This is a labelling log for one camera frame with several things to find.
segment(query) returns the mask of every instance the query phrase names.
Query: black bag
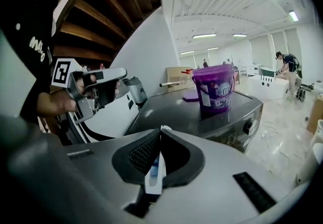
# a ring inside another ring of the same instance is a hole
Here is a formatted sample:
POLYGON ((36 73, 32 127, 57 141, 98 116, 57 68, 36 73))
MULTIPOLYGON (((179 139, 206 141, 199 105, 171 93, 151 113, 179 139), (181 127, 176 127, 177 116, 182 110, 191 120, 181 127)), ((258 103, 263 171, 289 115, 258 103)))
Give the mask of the black bag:
POLYGON ((303 87, 298 88, 296 98, 302 102, 305 100, 305 89, 303 87))
POLYGON ((296 73, 298 74, 298 76, 299 76, 301 79, 303 79, 303 74, 302 74, 302 71, 301 71, 301 70, 298 70, 296 73))
POLYGON ((298 69, 298 67, 300 66, 300 63, 299 63, 299 61, 297 60, 296 56, 294 56, 294 55, 293 55, 293 54, 291 54, 291 53, 285 54, 284 56, 287 56, 287 55, 291 55, 291 57, 293 58, 294 64, 295 64, 295 66, 296 66, 296 69, 298 69))

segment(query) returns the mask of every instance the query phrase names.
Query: bucket label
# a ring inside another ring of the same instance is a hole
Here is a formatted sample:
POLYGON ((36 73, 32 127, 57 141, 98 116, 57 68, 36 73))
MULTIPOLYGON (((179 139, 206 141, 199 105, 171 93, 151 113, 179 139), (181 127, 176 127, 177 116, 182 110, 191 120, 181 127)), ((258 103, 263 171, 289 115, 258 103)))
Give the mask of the bucket label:
POLYGON ((204 90, 204 92, 201 92, 202 102, 204 106, 211 106, 210 96, 208 93, 208 87, 207 85, 201 85, 200 88, 204 90))
POLYGON ((212 108, 224 108, 230 106, 231 98, 210 99, 210 102, 212 108))
POLYGON ((230 93, 231 85, 228 82, 222 83, 220 87, 216 90, 218 97, 225 97, 230 93))

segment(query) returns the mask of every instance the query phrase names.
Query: person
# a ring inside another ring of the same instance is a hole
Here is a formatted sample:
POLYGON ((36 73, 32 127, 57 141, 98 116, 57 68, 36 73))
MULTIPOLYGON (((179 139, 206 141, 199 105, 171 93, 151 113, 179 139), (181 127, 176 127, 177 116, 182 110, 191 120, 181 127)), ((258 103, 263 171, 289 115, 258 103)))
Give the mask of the person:
POLYGON ((223 61, 223 65, 229 65, 231 62, 230 62, 230 60, 229 59, 227 59, 226 61, 223 61))
MULTIPOLYGON (((3 0, 0 26, 20 60, 35 76, 21 110, 21 117, 38 123, 37 116, 55 117, 75 112, 76 103, 66 91, 49 93, 50 67, 47 49, 52 50, 53 11, 58 0, 3 0)), ((77 81, 84 93, 84 83, 77 81)))
POLYGON ((207 62, 206 62, 206 59, 204 59, 203 67, 204 67, 204 68, 208 67, 207 62))
POLYGON ((295 82, 296 82, 296 70, 297 64, 292 54, 282 54, 280 51, 276 53, 276 58, 283 60, 283 66, 279 69, 280 73, 285 73, 286 79, 289 80, 290 96, 288 99, 295 97, 295 82))

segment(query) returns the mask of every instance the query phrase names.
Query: tiled floor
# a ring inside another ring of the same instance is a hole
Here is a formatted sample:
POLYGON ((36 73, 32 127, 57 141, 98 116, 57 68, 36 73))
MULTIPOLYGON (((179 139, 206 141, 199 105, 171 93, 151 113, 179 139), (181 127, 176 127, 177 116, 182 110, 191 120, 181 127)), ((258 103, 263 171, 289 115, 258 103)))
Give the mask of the tiled floor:
MULTIPOLYGON (((248 79, 241 76, 236 90, 248 94, 248 79)), ((263 102, 259 130, 249 145, 246 155, 294 187, 295 177, 309 149, 312 134, 306 130, 305 117, 309 116, 315 96, 306 93, 304 102, 278 100, 263 102), (261 135, 267 131, 266 138, 261 135)))

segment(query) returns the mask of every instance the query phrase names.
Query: backpack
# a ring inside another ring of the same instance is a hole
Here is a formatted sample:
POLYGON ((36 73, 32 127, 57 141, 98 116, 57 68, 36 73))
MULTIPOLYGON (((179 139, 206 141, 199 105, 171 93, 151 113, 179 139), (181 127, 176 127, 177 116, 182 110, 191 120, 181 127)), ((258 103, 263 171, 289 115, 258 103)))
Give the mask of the backpack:
POLYGON ((305 89, 303 87, 298 88, 296 98, 302 102, 305 100, 305 89))
POLYGON ((299 64, 299 61, 297 60, 296 56, 294 56, 294 55, 293 55, 293 54, 291 54, 291 53, 288 53, 288 54, 285 54, 285 55, 284 55, 284 58, 285 58, 285 56, 287 56, 287 55, 291 55, 291 56, 292 56, 293 61, 294 61, 295 66, 296 66, 296 69, 298 69, 298 67, 300 66, 300 64, 299 64))

